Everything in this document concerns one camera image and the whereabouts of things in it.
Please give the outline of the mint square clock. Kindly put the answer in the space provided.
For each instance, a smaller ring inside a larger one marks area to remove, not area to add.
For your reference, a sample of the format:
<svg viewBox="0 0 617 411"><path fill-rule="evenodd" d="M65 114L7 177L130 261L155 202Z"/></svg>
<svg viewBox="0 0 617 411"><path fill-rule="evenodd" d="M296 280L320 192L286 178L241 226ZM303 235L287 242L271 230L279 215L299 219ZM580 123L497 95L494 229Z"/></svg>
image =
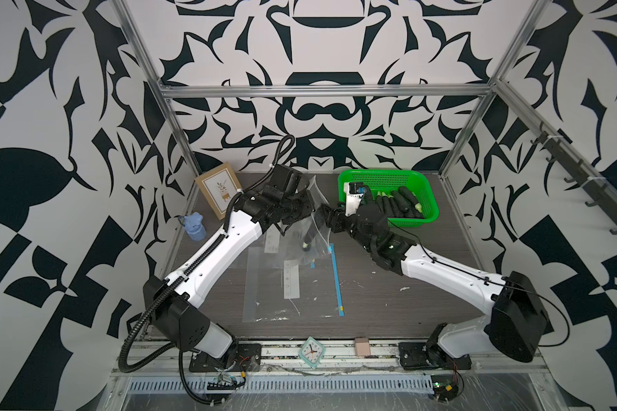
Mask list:
<svg viewBox="0 0 617 411"><path fill-rule="evenodd" d="M325 352L326 348L321 342L313 337L309 337L303 343L298 356L306 366L311 369L316 369L322 361Z"/></svg>

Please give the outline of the lifted clear zip-top bag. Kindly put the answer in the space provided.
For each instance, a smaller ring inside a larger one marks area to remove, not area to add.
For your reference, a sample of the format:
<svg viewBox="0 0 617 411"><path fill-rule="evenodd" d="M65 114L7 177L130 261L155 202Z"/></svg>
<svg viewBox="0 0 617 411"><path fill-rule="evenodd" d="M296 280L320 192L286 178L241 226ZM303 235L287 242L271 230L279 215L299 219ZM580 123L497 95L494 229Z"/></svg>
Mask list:
<svg viewBox="0 0 617 411"><path fill-rule="evenodd" d="M306 219L292 224L279 238L280 260L295 260L298 265L311 265L330 253L327 207L331 205L318 187L316 177L308 181L307 194L313 211Z"/></svg>

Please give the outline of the green plastic basket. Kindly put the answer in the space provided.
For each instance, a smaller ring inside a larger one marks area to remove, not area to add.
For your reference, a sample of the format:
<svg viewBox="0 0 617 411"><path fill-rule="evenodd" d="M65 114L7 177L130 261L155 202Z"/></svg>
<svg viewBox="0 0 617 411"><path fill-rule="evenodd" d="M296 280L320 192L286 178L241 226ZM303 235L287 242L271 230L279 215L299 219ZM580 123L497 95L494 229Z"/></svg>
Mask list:
<svg viewBox="0 0 617 411"><path fill-rule="evenodd" d="M420 227L434 222L440 215L428 178L416 171L350 170L342 172L338 182L341 202L346 202L345 183L364 183L370 189L373 204L382 208L382 212L394 226ZM401 186L406 186L418 197L423 205L423 219L413 217L411 205L399 193Z"/></svg>

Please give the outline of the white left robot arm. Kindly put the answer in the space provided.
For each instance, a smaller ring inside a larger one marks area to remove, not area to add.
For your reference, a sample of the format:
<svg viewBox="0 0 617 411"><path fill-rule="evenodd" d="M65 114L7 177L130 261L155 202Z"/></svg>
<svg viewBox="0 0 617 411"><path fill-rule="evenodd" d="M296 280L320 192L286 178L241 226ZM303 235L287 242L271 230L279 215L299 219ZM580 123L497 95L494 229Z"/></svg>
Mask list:
<svg viewBox="0 0 617 411"><path fill-rule="evenodd" d="M198 349L215 359L235 344L227 330L200 311L219 278L236 258L273 227L309 217L315 202L308 189L294 194L266 185L239 193L222 227L187 262L143 286L144 317L180 352Z"/></svg>

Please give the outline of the small pink block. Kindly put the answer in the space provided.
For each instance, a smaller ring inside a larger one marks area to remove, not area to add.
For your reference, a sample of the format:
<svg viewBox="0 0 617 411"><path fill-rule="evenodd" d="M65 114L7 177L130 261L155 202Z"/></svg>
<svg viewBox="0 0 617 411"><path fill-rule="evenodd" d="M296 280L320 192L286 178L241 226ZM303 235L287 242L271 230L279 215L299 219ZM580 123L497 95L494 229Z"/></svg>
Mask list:
<svg viewBox="0 0 617 411"><path fill-rule="evenodd" d="M357 357L371 356L370 340L366 337L357 337L354 339L355 355Z"/></svg>

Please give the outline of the near clear zip-top bag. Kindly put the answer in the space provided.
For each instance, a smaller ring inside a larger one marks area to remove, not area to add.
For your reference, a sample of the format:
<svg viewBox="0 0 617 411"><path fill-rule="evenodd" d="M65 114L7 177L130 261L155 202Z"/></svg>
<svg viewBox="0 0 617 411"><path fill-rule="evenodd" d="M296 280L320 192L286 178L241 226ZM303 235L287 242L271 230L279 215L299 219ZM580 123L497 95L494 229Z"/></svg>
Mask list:
<svg viewBox="0 0 617 411"><path fill-rule="evenodd" d="M332 248L323 255L246 253L243 323L308 323L344 318L338 266Z"/></svg>

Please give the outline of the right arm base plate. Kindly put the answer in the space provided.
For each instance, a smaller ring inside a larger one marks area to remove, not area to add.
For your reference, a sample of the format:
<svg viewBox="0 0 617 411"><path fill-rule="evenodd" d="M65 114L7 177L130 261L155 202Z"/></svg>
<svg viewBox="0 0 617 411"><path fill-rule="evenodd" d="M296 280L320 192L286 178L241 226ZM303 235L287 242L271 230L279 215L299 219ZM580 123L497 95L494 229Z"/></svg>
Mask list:
<svg viewBox="0 0 617 411"><path fill-rule="evenodd" d="M405 371L471 370L471 358L466 355L452 358L438 345L427 342L400 342L399 364Z"/></svg>

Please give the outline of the black wall hook rail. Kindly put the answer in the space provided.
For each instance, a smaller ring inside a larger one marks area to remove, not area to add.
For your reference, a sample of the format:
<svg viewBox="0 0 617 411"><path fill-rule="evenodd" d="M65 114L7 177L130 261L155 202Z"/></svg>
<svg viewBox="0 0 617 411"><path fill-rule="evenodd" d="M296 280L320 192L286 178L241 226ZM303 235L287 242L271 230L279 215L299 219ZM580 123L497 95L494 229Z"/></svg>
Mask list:
<svg viewBox="0 0 617 411"><path fill-rule="evenodd" d="M615 224L609 232L617 236L617 189L597 171L563 136L554 135L544 126L539 125L539 135L531 142L533 146L541 145L550 154L548 163L559 164L568 174L565 182L573 184L586 192L588 207L600 208Z"/></svg>

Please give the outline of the gold framed plant picture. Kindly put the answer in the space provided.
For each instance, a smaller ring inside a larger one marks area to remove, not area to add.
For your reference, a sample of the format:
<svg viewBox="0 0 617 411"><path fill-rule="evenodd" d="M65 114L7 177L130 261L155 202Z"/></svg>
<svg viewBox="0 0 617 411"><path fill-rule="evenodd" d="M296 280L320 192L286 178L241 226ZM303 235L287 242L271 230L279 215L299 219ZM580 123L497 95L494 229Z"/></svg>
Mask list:
<svg viewBox="0 0 617 411"><path fill-rule="evenodd" d="M228 163L197 176L195 183L219 220L225 217L231 200L242 190L235 171Z"/></svg>

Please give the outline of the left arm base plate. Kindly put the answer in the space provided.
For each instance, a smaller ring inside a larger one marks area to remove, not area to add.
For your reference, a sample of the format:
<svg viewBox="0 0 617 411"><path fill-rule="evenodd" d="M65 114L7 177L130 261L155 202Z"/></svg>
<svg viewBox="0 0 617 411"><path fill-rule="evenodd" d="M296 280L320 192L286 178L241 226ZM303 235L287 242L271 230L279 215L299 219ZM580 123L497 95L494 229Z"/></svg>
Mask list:
<svg viewBox="0 0 617 411"><path fill-rule="evenodd" d="M260 369L261 359L261 344L236 341L219 358L213 358L207 353L194 349L189 370L191 373L248 373Z"/></svg>

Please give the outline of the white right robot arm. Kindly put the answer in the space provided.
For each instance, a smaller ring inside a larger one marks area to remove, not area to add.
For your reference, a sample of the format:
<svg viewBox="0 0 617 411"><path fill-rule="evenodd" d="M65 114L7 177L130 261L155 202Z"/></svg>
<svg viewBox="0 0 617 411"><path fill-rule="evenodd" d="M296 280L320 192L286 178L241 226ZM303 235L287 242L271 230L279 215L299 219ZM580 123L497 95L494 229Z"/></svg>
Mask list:
<svg viewBox="0 0 617 411"><path fill-rule="evenodd" d="M319 228L347 233L380 268L431 284L481 312L474 320L437 326L425 345L430 365L445 368L470 354L489 352L522 363L533 360L548 314L525 275L481 272L432 253L419 241L392 232L376 205L361 205L351 215L322 205L315 222Z"/></svg>

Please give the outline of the small green circuit board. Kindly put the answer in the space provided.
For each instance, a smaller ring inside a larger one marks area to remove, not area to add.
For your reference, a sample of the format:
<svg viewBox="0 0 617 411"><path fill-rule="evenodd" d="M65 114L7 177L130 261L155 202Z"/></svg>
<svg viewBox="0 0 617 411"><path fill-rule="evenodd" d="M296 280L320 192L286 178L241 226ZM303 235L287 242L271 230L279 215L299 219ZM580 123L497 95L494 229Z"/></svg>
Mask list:
<svg viewBox="0 0 617 411"><path fill-rule="evenodd" d="M232 375L221 374L217 377L214 383L215 387L220 390L236 390L246 382L246 378L237 378Z"/></svg>

